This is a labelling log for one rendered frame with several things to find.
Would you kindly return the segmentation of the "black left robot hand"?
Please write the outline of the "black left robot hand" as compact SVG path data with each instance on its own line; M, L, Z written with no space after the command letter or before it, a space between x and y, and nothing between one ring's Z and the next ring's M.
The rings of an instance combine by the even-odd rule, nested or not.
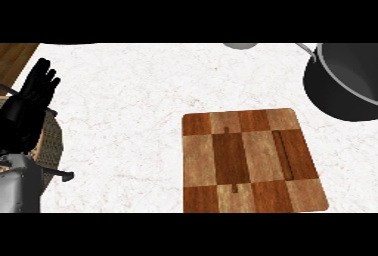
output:
M0 108L0 156L33 149L59 82L50 61L39 58L19 93L8 97Z

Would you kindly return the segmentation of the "checkered wooden cutting board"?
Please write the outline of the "checkered wooden cutting board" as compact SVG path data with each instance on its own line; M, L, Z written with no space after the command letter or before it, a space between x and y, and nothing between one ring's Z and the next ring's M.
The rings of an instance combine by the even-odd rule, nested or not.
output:
M181 135L186 213L327 209L292 109L186 114Z

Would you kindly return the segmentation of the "black pot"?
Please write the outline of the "black pot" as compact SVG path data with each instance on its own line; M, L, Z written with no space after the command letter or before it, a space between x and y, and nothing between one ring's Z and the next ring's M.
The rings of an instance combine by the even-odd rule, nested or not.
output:
M302 85L317 109L349 122L378 120L378 43L318 43L310 49Z

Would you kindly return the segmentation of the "brown wooden cabinet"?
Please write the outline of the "brown wooden cabinet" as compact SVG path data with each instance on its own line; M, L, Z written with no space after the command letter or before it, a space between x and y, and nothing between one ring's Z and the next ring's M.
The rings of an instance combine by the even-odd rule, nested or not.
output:
M0 84L13 85L36 47L36 43L0 43Z

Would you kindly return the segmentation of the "wicker basket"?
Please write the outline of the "wicker basket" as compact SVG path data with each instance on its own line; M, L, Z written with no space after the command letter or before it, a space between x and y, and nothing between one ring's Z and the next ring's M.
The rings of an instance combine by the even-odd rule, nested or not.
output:
M50 112L45 112L44 124L31 157L35 163L45 168L56 169L63 152L62 129Z

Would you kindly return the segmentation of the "grey round object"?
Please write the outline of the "grey round object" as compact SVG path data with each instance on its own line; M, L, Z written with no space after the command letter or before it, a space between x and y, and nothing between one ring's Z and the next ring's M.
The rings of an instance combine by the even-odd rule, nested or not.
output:
M228 48L246 50L256 46L258 43L222 43Z

